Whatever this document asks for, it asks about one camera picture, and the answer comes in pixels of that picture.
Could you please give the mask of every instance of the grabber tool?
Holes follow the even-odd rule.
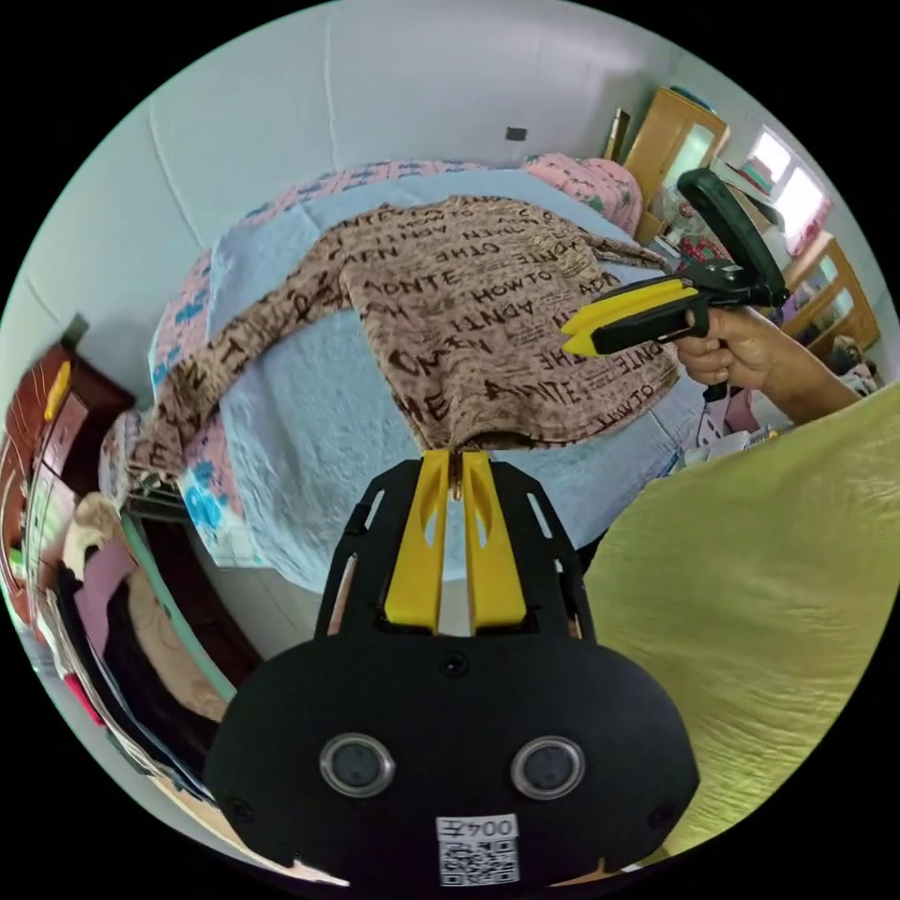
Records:
[[[677,184],[703,217],[730,260],[693,262],[678,275],[653,278],[604,294],[563,327],[563,349],[578,356],[627,350],[648,340],[705,338],[710,308],[780,308],[790,293],[773,255],[724,182],[708,169],[685,172]],[[693,314],[693,324],[687,313]],[[708,402],[728,394],[707,388]]]

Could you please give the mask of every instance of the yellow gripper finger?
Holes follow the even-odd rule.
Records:
[[[616,322],[621,322],[623,319],[628,319],[631,316],[637,316],[642,312],[648,312],[656,307],[661,308],[670,303],[686,300],[689,297],[696,296],[698,293],[697,288],[682,288],[675,293],[663,294],[658,297],[646,297],[643,301],[625,311],[619,311],[618,313],[612,309],[604,310],[603,313],[598,310],[590,324],[586,325],[583,329],[580,329],[576,334],[570,337],[562,345],[562,348],[567,353],[572,353],[575,356],[598,356],[600,354],[594,348],[592,340],[593,333],[598,329],[608,328]],[[598,301],[595,305],[600,306],[602,302],[603,301]]]
[[[443,544],[447,529],[449,450],[427,450],[391,586],[384,601],[384,615],[391,624],[438,630],[443,584]],[[434,537],[428,542],[428,524],[435,518]]]
[[[659,281],[644,287],[638,284],[633,291],[600,297],[593,303],[582,307],[560,330],[564,335],[574,335],[591,325],[597,315],[606,315],[610,309],[630,308],[644,299],[659,298],[663,294],[680,291],[683,287],[684,282],[680,278],[670,278],[667,281]]]
[[[525,618],[525,597],[487,453],[462,455],[462,502],[472,634],[479,628],[518,625]]]

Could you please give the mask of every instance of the trigger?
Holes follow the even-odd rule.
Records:
[[[694,313],[694,324],[687,323],[687,313]],[[710,332],[710,308],[705,300],[689,303],[687,310],[684,312],[684,326],[677,331],[669,332],[667,335],[658,337],[658,344],[668,344],[673,340],[681,338],[705,338]]]

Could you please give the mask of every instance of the light blue bedsheet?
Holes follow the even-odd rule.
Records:
[[[302,203],[226,233],[213,249],[209,333],[275,289],[320,235],[382,203],[415,206],[453,194],[535,203],[601,236],[630,238],[590,207],[522,170],[409,177]],[[623,283],[658,274],[610,266]],[[354,505],[377,474],[418,449],[352,311],[281,341],[222,400],[247,526],[286,579],[320,593]],[[624,430],[571,447],[496,454],[538,479],[576,548],[604,531],[679,447],[696,435],[702,388],[682,378]],[[465,578],[462,510],[451,503],[444,578]]]

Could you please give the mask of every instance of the brown printed cloth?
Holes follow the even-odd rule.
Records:
[[[341,222],[280,287],[170,370],[131,461],[179,474],[189,443],[254,359],[350,308],[423,449],[559,446],[622,428],[678,373],[656,343],[601,358],[563,352],[563,323],[619,285],[602,263],[665,266],[649,250],[501,197],[385,205]]]

